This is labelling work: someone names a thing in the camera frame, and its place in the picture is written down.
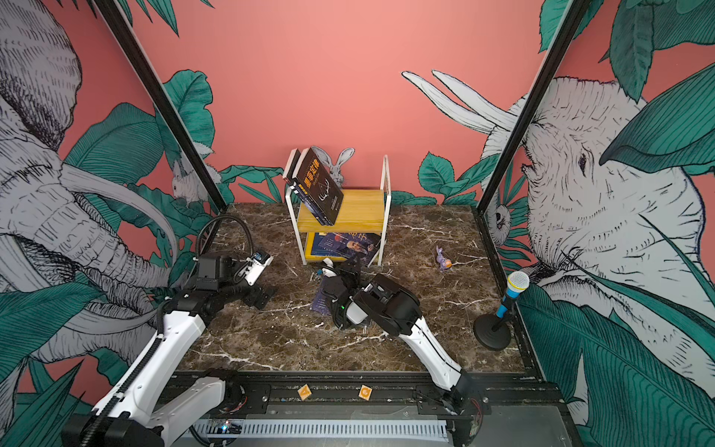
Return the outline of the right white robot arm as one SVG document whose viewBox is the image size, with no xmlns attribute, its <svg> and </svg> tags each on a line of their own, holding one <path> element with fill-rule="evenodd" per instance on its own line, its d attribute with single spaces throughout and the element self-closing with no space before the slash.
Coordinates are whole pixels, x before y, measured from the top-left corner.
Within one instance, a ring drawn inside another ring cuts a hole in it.
<svg viewBox="0 0 715 447">
<path fill-rule="evenodd" d="M 401 339 L 426 367 L 450 413 L 486 412 L 483 393 L 470 374 L 447 353 L 429 329 L 419 299 L 393 279 L 377 274 L 361 280 L 360 265 L 323 266 L 320 294 L 340 330 L 373 322 Z"/>
</svg>

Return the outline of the black book yellow title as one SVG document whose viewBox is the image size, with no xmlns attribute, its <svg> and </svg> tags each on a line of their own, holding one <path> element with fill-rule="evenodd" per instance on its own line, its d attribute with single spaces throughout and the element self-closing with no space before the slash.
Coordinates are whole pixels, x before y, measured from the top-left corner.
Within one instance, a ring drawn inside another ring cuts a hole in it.
<svg viewBox="0 0 715 447">
<path fill-rule="evenodd" d="M 292 180 L 311 201 L 314 216 L 322 225 L 333 226 L 343 204 L 344 193 L 331 177 L 313 148 L 306 148 L 297 159 Z"/>
</svg>

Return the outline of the purple book yellow label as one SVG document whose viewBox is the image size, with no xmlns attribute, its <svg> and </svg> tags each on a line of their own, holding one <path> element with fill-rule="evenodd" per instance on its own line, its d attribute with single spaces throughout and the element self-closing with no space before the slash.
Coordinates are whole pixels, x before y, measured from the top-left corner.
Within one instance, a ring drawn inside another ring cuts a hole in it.
<svg viewBox="0 0 715 447">
<path fill-rule="evenodd" d="M 325 214 L 318 208 L 317 203 L 311 199 L 309 196 L 309 193 L 303 188 L 303 186 L 300 186 L 300 184 L 297 181 L 290 181 L 289 182 L 290 188 L 296 193 L 296 195 L 301 199 L 303 204 L 310 210 L 310 212 L 313 214 L 313 216 L 317 219 L 317 221 L 321 225 L 327 225 L 329 221 L 327 220 Z"/>
</svg>

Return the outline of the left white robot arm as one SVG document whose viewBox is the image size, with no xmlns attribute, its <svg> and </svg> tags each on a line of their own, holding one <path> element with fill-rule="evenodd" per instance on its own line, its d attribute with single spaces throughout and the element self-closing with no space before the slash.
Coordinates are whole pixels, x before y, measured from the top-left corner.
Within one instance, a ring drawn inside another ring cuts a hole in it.
<svg viewBox="0 0 715 447">
<path fill-rule="evenodd" d="M 156 334 L 126 374 L 89 415 L 71 417 L 61 431 L 64 446 L 171 446 L 212 410 L 233 416 L 247 407 L 251 391 L 224 370 L 205 372 L 164 406 L 159 398 L 191 346 L 229 303 L 259 310 L 273 287 L 246 283 L 219 290 L 191 290 L 156 310 Z"/>
</svg>

